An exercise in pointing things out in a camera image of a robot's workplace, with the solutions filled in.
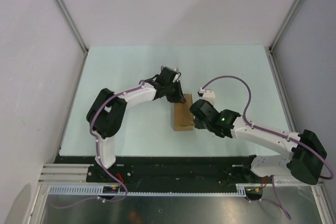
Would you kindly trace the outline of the brown cardboard express box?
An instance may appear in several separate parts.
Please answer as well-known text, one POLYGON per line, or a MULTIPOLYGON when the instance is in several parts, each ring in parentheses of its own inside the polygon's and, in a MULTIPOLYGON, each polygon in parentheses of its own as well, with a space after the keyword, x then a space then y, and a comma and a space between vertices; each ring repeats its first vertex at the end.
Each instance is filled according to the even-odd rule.
POLYGON ((184 94, 185 103, 175 103, 173 110, 173 130, 192 131, 194 130, 194 117, 190 112, 193 104, 192 94, 184 94))

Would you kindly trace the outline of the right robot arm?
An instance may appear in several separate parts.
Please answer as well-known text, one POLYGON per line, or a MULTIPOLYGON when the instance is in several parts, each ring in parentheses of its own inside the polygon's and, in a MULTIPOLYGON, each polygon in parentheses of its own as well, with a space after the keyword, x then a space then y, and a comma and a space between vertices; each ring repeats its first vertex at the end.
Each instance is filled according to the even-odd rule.
POLYGON ((218 112, 203 99, 194 102, 190 112, 198 129, 207 129, 221 138, 247 140, 276 152, 274 156, 253 156, 251 164, 242 169, 245 181, 254 183, 260 177, 292 176, 308 185, 318 183, 327 152, 314 132, 297 133, 257 126, 237 112, 228 109, 218 112))

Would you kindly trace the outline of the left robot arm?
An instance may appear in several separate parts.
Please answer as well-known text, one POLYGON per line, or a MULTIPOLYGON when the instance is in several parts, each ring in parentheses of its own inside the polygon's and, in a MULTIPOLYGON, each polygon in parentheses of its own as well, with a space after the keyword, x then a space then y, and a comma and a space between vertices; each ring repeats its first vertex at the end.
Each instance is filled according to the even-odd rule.
POLYGON ((110 182, 116 175, 113 167, 116 162, 114 139, 125 112, 136 105, 162 97, 170 103, 185 103, 180 76, 178 68, 162 66, 159 74, 140 80, 134 88, 120 92, 104 88, 99 92, 86 120, 89 133, 96 139, 95 160, 100 165, 97 174, 103 181, 110 182))

